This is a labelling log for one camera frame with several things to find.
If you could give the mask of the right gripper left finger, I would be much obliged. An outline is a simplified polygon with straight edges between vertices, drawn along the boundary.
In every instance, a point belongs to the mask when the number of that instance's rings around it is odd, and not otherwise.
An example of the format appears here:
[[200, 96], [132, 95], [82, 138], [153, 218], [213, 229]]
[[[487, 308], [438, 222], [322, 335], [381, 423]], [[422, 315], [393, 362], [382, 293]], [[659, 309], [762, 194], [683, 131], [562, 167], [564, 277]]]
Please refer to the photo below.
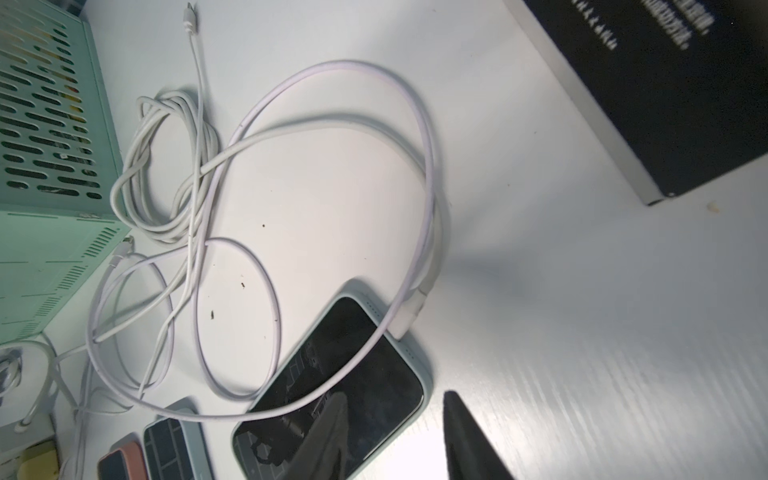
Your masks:
[[344, 393], [331, 395], [283, 479], [345, 479], [349, 456], [348, 416], [347, 396]]

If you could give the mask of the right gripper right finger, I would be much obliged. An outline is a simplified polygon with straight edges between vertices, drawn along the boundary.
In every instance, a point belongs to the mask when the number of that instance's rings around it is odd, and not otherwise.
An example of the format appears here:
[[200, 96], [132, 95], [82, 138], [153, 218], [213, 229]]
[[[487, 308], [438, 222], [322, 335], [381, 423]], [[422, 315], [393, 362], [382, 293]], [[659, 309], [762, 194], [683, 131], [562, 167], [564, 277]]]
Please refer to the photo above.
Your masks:
[[451, 480], [514, 479], [455, 391], [443, 396], [443, 435]]

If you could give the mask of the black phone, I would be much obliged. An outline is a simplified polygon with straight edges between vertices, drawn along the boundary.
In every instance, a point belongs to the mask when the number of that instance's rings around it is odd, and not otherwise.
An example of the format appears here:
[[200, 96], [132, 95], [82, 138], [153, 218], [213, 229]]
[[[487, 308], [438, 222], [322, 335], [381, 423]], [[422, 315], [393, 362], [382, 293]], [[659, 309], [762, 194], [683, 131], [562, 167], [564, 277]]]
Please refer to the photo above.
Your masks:
[[158, 418], [145, 427], [142, 443], [150, 479], [214, 478], [198, 422]]

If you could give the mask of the phone with orange case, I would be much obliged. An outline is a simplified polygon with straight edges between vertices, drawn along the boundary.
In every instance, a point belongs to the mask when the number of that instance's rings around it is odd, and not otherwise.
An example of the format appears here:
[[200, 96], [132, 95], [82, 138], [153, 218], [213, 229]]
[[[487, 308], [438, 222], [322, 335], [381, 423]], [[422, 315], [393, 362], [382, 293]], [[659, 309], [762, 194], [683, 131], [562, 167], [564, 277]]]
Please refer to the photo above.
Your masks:
[[148, 480], [140, 444], [130, 441], [103, 456], [97, 475], [99, 480]]

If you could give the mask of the phone with green case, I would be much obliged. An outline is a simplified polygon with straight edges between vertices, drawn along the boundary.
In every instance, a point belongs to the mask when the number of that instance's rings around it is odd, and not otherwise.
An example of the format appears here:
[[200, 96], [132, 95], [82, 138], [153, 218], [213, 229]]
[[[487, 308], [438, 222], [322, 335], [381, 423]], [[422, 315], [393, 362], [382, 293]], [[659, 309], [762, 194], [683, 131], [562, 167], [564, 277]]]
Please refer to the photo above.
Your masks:
[[[325, 308], [251, 410], [295, 402], [326, 382], [362, 348], [383, 320], [376, 300], [347, 290]], [[407, 345], [384, 335], [344, 379], [308, 405], [279, 417], [239, 424], [232, 435], [249, 479], [285, 479], [327, 407], [346, 403], [335, 436], [331, 476], [353, 479], [423, 412], [429, 369]]]

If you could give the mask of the white power strip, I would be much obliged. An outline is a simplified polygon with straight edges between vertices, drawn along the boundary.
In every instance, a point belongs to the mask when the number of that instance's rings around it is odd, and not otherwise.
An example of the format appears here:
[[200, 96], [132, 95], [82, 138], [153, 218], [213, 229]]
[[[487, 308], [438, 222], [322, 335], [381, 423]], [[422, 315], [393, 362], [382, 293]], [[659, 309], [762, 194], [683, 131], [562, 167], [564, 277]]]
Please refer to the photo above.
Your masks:
[[58, 479], [60, 462], [49, 414], [37, 416], [23, 432], [12, 423], [1, 428], [2, 479]]

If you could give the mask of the green file organizer rack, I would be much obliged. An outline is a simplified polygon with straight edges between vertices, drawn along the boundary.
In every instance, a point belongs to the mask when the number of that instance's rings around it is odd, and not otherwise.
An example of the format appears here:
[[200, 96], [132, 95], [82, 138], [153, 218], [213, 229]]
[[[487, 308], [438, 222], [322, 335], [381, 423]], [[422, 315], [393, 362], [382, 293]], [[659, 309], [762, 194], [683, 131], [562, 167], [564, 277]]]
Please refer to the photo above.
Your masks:
[[46, 1], [1, 5], [1, 339], [45, 329], [128, 229], [93, 35]]

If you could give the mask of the black book gold lettering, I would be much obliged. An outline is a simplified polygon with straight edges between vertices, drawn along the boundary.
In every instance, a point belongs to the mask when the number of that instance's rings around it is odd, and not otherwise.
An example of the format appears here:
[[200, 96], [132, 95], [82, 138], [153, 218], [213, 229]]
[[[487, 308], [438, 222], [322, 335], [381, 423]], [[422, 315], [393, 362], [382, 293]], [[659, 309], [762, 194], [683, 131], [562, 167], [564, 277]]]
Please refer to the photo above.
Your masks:
[[763, 1], [511, 1], [508, 9], [640, 200], [767, 153]]

